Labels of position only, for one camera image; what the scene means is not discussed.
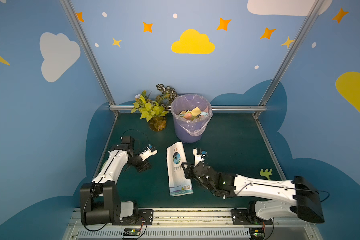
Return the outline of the paperback book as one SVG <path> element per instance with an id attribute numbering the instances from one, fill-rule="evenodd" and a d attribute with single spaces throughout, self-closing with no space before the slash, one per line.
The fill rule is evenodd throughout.
<path id="1" fill-rule="evenodd" d="M 178 197 L 193 194 L 191 180 L 185 178 L 182 163 L 186 163 L 186 155 L 182 142 L 174 143 L 167 148 L 167 166 L 170 196 Z"/>

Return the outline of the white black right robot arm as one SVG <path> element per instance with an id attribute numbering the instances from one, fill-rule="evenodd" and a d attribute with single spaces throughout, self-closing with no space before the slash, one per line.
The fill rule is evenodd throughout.
<path id="1" fill-rule="evenodd" d="M 260 180 L 216 172 L 203 162 L 183 163 L 182 168 L 186 179 L 196 180 L 216 197 L 257 197 L 247 208 L 250 222 L 281 217 L 298 217 L 313 224 L 325 222 L 319 190 L 301 176 L 292 181 Z"/>

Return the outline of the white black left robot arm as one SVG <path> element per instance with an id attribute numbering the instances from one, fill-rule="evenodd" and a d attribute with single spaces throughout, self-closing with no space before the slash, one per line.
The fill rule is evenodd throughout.
<path id="1" fill-rule="evenodd" d="M 112 147 L 109 158 L 99 174 L 80 189 L 81 222 L 90 225 L 112 224 L 114 226 L 149 225 L 146 214 L 139 213 L 136 202 L 122 202 L 118 194 L 117 181 L 125 165 L 135 167 L 141 173 L 151 168 L 147 158 L 157 150 L 148 145 L 138 154 L 134 153 L 135 139 L 122 137 L 121 143 Z"/>

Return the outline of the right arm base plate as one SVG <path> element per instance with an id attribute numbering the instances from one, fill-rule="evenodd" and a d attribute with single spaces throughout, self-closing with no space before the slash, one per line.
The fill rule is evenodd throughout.
<path id="1" fill-rule="evenodd" d="M 262 220 L 257 218 L 256 216 L 250 216 L 248 214 L 247 209 L 231 209 L 231 216 L 233 224 L 236 225 L 256 225 L 256 226 L 263 226 L 263 225 L 272 225 L 272 219 L 269 220 Z"/>

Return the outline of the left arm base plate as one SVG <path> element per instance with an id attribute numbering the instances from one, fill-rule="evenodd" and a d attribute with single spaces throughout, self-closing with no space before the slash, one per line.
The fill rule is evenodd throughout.
<path id="1" fill-rule="evenodd" d="M 139 209 L 137 214 L 134 213 L 133 216 L 117 220 L 116 223 L 113 223 L 113 226 L 140 226 L 142 223 L 144 223 L 144 226 L 151 226 L 153 224 L 153 218 L 153 209 Z"/>

